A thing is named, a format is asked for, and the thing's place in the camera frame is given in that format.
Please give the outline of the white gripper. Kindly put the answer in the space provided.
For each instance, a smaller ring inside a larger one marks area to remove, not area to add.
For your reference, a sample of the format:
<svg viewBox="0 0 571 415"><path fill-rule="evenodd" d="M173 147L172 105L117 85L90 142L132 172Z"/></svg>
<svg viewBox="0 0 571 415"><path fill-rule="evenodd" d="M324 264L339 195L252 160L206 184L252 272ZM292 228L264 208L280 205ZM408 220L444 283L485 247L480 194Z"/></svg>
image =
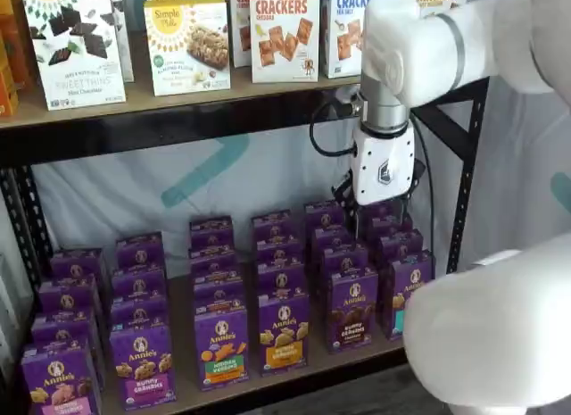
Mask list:
<svg viewBox="0 0 571 415"><path fill-rule="evenodd" d="M359 125L352 132L356 153L351 171L343 175L332 195L344 211L345 224L355 240L360 233L360 206L401 195L401 223L412 223L410 200L425 173L415 160L414 128L409 121L393 134L369 131Z"/></svg>

